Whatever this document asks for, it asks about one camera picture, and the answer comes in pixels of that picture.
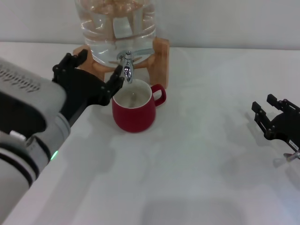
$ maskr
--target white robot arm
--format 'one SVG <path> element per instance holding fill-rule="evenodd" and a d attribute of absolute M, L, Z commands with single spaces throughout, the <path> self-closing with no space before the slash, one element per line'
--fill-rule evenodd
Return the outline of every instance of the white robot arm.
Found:
<path fill-rule="evenodd" d="M 0 224 L 48 165 L 89 105 L 108 105 L 122 66 L 107 83 L 77 69 L 87 51 L 67 54 L 52 82 L 0 59 Z"/>

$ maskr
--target table surface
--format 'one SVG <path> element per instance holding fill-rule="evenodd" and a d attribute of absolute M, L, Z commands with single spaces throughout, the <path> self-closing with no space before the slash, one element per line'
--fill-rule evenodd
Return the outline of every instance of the table surface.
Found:
<path fill-rule="evenodd" d="M 0 56 L 51 79 L 77 45 L 0 43 Z M 297 225 L 300 161 L 276 165 L 251 111 L 272 93 L 300 105 L 300 52 L 170 50 L 167 102 L 139 134 L 90 106 L 5 225 Z M 145 69 L 136 78 L 147 79 Z"/>

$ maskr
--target white wall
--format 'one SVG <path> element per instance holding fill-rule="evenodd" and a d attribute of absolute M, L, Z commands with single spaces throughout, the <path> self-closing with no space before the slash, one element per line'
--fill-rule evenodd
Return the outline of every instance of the white wall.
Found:
<path fill-rule="evenodd" d="M 173 46 L 300 49 L 300 0 L 156 0 Z M 74 0 L 0 0 L 0 40 L 82 43 Z"/>

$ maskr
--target mug handle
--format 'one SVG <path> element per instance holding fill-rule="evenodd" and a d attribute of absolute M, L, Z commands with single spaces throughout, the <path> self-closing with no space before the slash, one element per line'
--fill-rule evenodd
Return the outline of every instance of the mug handle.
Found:
<path fill-rule="evenodd" d="M 154 101 L 155 106 L 159 106 L 167 100 L 167 93 L 166 93 L 164 87 L 161 84 L 155 84 L 151 87 L 151 89 L 152 89 L 152 95 L 155 92 L 161 90 L 161 97 Z"/>

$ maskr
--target water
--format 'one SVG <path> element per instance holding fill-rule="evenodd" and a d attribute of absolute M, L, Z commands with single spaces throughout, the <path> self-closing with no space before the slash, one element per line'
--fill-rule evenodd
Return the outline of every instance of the water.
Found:
<path fill-rule="evenodd" d="M 153 47 L 154 6 L 149 0 L 141 1 L 75 0 L 85 42 L 97 62 L 116 67 L 119 52 Z M 148 57 L 139 57 L 135 63 Z"/>
<path fill-rule="evenodd" d="M 150 95 L 143 88 L 128 88 L 121 95 L 115 96 L 116 102 L 125 108 L 137 108 L 148 102 Z"/>

